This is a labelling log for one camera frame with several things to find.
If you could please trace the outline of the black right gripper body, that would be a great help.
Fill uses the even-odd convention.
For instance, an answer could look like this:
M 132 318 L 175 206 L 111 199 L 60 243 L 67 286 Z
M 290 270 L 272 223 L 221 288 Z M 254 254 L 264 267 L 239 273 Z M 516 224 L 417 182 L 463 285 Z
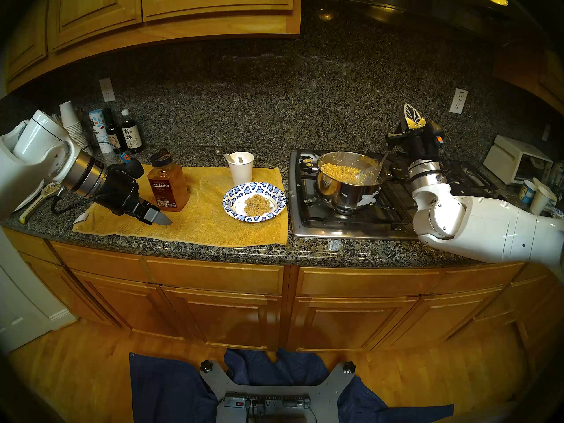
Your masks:
M 392 151 L 396 145 L 400 145 L 404 152 L 407 152 L 410 160 L 430 160 L 434 161 L 434 154 L 429 151 L 430 138 L 434 131 L 434 123 L 426 123 L 417 128 L 414 122 L 400 122 L 396 131 L 388 133 L 386 144 L 388 150 Z

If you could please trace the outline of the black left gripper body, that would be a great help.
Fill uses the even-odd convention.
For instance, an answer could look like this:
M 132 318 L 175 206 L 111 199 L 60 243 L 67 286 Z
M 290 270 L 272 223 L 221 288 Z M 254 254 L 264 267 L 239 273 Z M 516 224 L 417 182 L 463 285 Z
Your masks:
M 99 190 L 99 204 L 115 215 L 136 215 L 140 206 L 137 179 L 144 174 L 141 163 L 114 163 L 107 167 Z

